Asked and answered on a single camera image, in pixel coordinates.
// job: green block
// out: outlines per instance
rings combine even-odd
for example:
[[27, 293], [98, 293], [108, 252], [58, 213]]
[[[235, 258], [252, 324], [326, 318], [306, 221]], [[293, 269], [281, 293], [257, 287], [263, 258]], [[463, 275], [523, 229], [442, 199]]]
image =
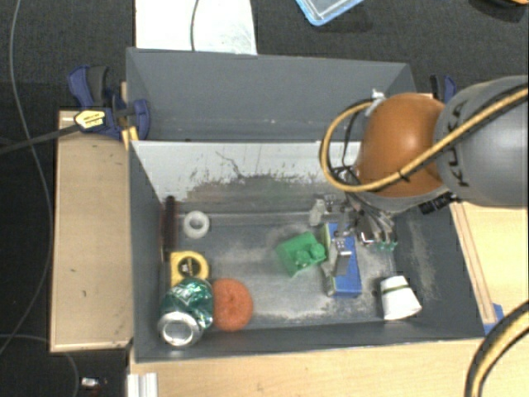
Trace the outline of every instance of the green block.
[[275, 247], [275, 252], [290, 276], [326, 259], [325, 247], [311, 232], [305, 232], [282, 242]]

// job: tape roll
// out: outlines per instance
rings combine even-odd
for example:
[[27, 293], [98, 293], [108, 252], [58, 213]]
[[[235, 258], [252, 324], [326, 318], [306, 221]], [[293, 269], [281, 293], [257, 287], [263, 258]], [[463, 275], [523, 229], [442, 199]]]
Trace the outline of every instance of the tape roll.
[[204, 212], [193, 210], [183, 219], [183, 233], [197, 240], [204, 237], [209, 231], [209, 218]]
[[206, 280], [209, 276], [209, 264], [196, 251], [175, 251], [170, 254], [171, 287], [179, 284], [184, 278], [192, 276]]

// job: small white ring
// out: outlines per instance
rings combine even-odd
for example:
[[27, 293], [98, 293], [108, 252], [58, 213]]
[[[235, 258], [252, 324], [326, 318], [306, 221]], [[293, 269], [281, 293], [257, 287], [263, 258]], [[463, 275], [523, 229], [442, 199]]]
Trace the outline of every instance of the small white ring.
[[185, 215], [182, 228], [186, 236], [197, 240], [204, 237], [209, 231], [209, 218], [204, 212], [193, 210]]

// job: paper sheet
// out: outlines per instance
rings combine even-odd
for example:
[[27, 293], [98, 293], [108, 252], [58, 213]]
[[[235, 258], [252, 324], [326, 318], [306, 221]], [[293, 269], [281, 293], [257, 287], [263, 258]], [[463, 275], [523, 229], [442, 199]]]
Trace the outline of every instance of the paper sheet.
[[[136, 0], [136, 47], [191, 50], [196, 0]], [[257, 53], [250, 0], [200, 0], [195, 16], [196, 50]]]

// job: orange sponge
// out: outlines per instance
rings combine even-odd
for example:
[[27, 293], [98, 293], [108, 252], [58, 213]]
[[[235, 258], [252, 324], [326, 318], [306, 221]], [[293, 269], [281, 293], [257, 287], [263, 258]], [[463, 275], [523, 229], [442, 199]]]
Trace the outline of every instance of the orange sponge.
[[222, 278], [213, 283], [213, 323], [222, 331], [242, 329], [251, 319], [254, 302], [238, 280]]

